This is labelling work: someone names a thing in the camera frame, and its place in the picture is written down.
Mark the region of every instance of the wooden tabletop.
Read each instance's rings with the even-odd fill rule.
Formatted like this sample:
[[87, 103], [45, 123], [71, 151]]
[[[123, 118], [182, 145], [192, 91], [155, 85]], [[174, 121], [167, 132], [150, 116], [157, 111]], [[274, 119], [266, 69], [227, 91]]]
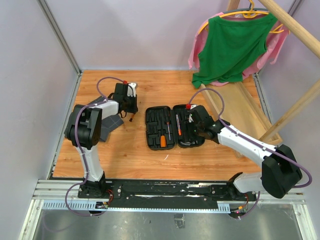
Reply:
[[[251, 160], [236, 158], [232, 149], [206, 140], [200, 147], [151, 150], [147, 146], [145, 112], [149, 107], [186, 104], [197, 91], [191, 84], [191, 71], [103, 71], [87, 70], [76, 95], [75, 104], [88, 104], [99, 97], [97, 81], [113, 76], [138, 84], [138, 113], [132, 122], [130, 114], [124, 124], [111, 132], [106, 142], [99, 142], [98, 154], [106, 178], [163, 180], [228, 180], [238, 172], [253, 173], [259, 167]], [[100, 89], [109, 95], [117, 81], [106, 79]], [[251, 77], [244, 85], [260, 106]], [[193, 100], [210, 112], [203, 96]], [[64, 139], [53, 173], [54, 177], [83, 177], [80, 156], [71, 142]]]

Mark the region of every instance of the gray wall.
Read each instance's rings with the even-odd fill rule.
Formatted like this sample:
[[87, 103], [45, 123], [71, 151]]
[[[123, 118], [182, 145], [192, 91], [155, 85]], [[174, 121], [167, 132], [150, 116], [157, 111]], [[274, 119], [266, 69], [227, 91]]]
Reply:
[[0, 7], [0, 231], [18, 238], [53, 160], [76, 74], [35, 0]]
[[[277, 0], [288, 10], [293, 0]], [[47, 0], [83, 69], [187, 69], [196, 31], [227, 0]], [[240, 6], [247, 8], [248, 0]]]
[[[306, 0], [294, 18], [320, 40], [320, 5], [318, 0]], [[281, 50], [275, 65], [268, 65], [260, 74], [262, 90], [273, 122], [278, 120], [318, 79], [320, 60], [293, 34]], [[296, 159], [313, 176], [311, 186], [304, 188], [313, 225], [320, 237], [320, 97], [306, 107], [280, 132]]]

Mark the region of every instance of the green tank top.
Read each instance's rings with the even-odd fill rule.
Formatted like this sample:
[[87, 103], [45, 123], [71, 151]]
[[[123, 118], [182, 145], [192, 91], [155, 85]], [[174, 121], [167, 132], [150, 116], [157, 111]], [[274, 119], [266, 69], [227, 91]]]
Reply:
[[267, 51], [266, 39], [277, 19], [269, 13], [248, 21], [230, 21], [219, 16], [209, 19], [209, 33], [205, 46], [198, 54], [199, 72], [192, 76], [192, 84], [218, 80], [239, 82], [242, 72]]

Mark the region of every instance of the yellow hanger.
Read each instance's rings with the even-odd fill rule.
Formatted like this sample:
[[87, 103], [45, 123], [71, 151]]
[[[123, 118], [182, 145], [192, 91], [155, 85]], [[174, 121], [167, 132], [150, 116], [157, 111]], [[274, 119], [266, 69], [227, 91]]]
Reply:
[[[251, 8], [250, 10], [245, 10], [245, 11], [234, 11], [234, 12], [228, 12], [228, 13], [225, 13], [225, 14], [222, 14], [220, 15], [219, 17], [220, 18], [223, 18], [223, 17], [227, 17], [227, 16], [231, 16], [231, 15], [236, 15], [236, 14], [242, 14], [245, 18], [247, 19], [252, 19], [252, 18], [255, 18], [258, 14], [264, 14], [264, 15], [268, 15], [269, 12], [267, 11], [255, 11], [254, 10], [254, 7], [255, 7], [255, 3], [253, 2], [253, 0], [249, 0], [250, 3], [251, 3]], [[200, 34], [202, 32], [202, 30], [204, 28], [206, 28], [208, 26], [209, 22], [205, 22], [201, 27], [200, 27], [200, 30], [198, 31], [198, 34]], [[284, 30], [280, 30], [280, 31], [276, 31], [278, 30], [280, 27], [282, 27], [283, 24], [280, 24], [278, 27], [276, 27], [274, 30], [270, 31], [269, 33], [270, 34], [279, 34], [279, 33], [282, 33]]]

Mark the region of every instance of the toolbox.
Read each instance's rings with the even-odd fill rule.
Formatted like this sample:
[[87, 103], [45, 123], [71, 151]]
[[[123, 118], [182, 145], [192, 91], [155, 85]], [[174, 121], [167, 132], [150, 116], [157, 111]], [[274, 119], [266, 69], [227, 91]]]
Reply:
[[145, 111], [146, 142], [152, 150], [172, 149], [176, 144], [181, 148], [198, 147], [205, 138], [195, 134], [196, 126], [189, 122], [185, 104], [153, 106]]

